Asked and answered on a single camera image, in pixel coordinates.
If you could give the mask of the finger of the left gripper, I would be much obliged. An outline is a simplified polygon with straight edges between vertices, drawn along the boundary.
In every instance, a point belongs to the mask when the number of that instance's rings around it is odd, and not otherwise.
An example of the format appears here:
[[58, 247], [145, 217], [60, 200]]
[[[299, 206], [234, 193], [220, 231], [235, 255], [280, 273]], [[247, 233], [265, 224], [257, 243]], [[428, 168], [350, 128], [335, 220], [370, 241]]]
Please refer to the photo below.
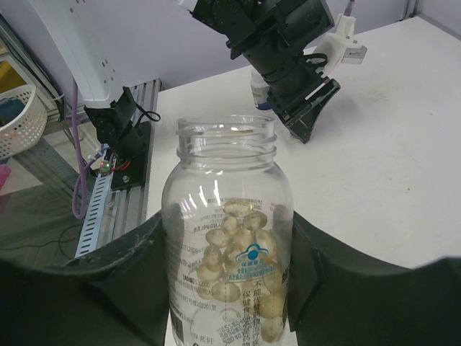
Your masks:
[[323, 86], [309, 97], [286, 122], [290, 134], [301, 143], [307, 143], [323, 108], [341, 89], [340, 86]]

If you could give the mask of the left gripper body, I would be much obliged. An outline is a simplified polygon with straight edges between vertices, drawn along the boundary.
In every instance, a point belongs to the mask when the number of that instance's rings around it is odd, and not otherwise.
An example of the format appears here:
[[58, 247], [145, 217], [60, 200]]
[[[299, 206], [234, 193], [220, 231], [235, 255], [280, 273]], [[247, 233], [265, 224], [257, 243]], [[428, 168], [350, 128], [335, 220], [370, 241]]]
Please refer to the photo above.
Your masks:
[[325, 103], [341, 89], [335, 79], [323, 75], [322, 68], [293, 68], [288, 72], [266, 74], [268, 102], [274, 113], [286, 124], [304, 107], [319, 106], [316, 118]]

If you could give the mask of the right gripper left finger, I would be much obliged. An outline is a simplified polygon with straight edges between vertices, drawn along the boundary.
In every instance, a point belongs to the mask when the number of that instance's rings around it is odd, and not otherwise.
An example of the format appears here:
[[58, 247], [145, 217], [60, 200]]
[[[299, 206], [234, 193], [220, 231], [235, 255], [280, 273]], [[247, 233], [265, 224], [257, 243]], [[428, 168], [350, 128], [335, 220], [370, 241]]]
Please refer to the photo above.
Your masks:
[[160, 213], [61, 267], [1, 260], [3, 345], [162, 345], [168, 315]]

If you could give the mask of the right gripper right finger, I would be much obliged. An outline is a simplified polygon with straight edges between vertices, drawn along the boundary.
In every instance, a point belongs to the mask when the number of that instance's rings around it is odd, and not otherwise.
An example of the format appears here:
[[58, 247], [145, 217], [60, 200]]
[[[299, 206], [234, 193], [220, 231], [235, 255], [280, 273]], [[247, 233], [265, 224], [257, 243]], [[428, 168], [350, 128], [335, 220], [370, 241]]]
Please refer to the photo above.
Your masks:
[[401, 267], [295, 215], [287, 303], [299, 345], [458, 345], [460, 260]]

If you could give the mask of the clear bottle orange pills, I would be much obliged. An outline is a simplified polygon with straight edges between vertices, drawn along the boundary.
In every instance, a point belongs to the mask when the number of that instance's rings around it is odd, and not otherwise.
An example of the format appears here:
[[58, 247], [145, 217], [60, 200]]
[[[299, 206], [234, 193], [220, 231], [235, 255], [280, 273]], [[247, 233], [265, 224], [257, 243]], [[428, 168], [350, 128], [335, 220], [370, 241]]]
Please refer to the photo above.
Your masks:
[[179, 121], [161, 198], [178, 345], [280, 345], [294, 208], [267, 116]]

